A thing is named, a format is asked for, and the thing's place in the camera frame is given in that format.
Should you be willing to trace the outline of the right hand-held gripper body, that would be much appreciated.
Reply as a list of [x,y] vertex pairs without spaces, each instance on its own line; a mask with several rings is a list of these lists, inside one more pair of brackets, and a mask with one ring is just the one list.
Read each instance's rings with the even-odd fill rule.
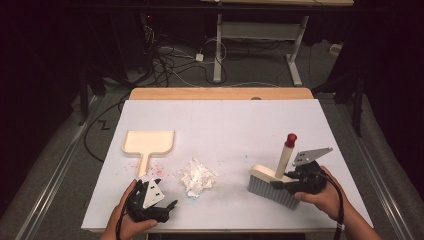
[[332,147],[327,147],[297,153],[292,165],[295,167],[294,171],[298,172],[300,176],[298,178],[291,178],[294,179],[293,185],[287,189],[290,194],[297,192],[317,194],[326,187],[326,173],[321,169],[317,159],[330,153],[332,150]]

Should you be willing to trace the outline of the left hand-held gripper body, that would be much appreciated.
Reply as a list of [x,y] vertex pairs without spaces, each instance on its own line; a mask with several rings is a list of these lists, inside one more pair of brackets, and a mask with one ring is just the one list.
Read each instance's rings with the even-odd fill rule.
[[164,198],[165,195],[152,180],[139,179],[126,200],[126,212],[134,222],[154,219],[165,223],[170,218],[170,211],[156,206]]

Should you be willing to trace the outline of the cream brush with red cap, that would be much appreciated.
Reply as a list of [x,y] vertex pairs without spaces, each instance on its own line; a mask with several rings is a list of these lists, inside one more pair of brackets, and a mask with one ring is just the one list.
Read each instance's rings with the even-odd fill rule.
[[278,166],[275,170],[263,165],[253,165],[250,169],[248,191],[258,196],[272,200],[288,209],[294,210],[299,201],[286,189],[275,189],[271,186],[272,181],[277,183],[293,183],[294,180],[285,176],[287,164],[295,147],[297,136],[290,133],[284,143]]

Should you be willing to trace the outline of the pile of white paper scraps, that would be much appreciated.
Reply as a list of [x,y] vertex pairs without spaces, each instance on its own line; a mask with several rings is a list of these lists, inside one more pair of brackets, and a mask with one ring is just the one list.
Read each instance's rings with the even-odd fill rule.
[[188,198],[196,199],[216,183],[218,174],[206,167],[200,160],[192,158],[188,164],[174,173],[184,186]]

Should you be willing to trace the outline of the cream plastic dustpan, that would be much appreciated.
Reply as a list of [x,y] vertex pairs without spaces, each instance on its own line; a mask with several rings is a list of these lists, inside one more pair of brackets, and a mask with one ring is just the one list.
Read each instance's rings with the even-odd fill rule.
[[137,176],[145,176],[149,169],[149,159],[153,155],[164,155],[171,151],[174,131],[128,131],[122,143],[127,154],[138,154]]

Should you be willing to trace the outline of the person's right hand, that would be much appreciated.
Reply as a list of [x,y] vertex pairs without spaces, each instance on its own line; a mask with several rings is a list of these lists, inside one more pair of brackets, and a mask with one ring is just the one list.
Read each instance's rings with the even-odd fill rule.
[[349,201],[337,179],[325,166],[322,166],[321,169],[329,177],[326,187],[318,194],[297,192],[294,197],[296,200],[315,205],[332,220],[337,221],[339,219],[339,212],[343,209],[343,203]]

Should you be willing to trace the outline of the person's left hand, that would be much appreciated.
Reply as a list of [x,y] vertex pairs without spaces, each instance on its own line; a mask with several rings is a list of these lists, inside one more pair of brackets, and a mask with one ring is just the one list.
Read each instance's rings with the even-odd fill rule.
[[119,203],[114,207],[105,229],[106,232],[116,233],[118,221],[121,221],[120,234],[136,236],[158,225],[154,219],[149,219],[142,222],[134,222],[128,215],[121,217],[121,212],[124,210],[126,198],[136,186],[137,181],[133,180],[123,193]]

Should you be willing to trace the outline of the metal floor rail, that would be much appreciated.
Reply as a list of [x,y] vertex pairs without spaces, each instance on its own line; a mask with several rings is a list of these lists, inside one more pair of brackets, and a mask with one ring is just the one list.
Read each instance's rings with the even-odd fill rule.
[[424,239],[424,201],[398,163],[370,104],[362,103],[360,133],[351,107],[325,99],[321,106],[365,208],[384,240]]
[[102,97],[93,96],[91,98],[88,105],[89,113],[85,120],[78,125],[76,133],[72,136],[48,184],[42,189],[15,240],[33,240],[73,161],[75,149],[81,142],[82,135],[88,129],[89,121],[94,117],[94,112],[98,110],[101,102]]

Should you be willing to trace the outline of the white desk frame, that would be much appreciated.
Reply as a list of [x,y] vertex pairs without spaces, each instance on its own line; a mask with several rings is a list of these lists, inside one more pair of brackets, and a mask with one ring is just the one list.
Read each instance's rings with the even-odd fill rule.
[[[300,8],[340,8],[351,7],[354,0],[202,0],[204,2],[215,2],[218,6],[229,4],[264,5],[275,9],[277,7],[300,7]],[[291,79],[295,86],[301,86],[302,81],[296,66],[296,58],[306,31],[308,15],[303,15],[298,23],[260,23],[258,20],[225,21],[222,14],[217,15],[216,42],[213,82],[222,83],[224,67],[222,62],[226,55],[226,47],[222,39],[252,39],[252,40],[276,40],[293,41],[293,50],[285,55]]]

